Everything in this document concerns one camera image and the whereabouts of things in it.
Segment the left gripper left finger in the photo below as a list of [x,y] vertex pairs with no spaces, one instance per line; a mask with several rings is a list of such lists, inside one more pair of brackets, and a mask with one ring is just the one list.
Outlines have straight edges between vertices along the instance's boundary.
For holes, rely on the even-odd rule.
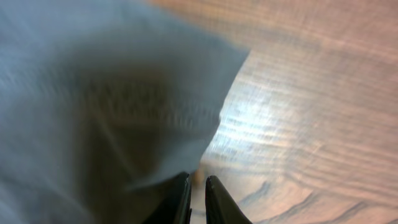
[[189,224],[192,209],[192,180],[189,173],[182,172],[176,176],[168,196],[143,224]]

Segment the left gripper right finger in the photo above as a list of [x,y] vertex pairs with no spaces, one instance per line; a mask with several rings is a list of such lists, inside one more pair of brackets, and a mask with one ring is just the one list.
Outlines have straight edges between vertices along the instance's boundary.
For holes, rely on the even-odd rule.
[[205,207],[207,224],[252,224],[215,175],[206,180]]

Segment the grey shorts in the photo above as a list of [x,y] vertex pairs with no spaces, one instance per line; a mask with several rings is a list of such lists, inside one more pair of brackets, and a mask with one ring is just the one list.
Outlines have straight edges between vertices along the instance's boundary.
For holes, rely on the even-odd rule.
[[143,222],[248,53],[141,1],[2,1],[1,222]]

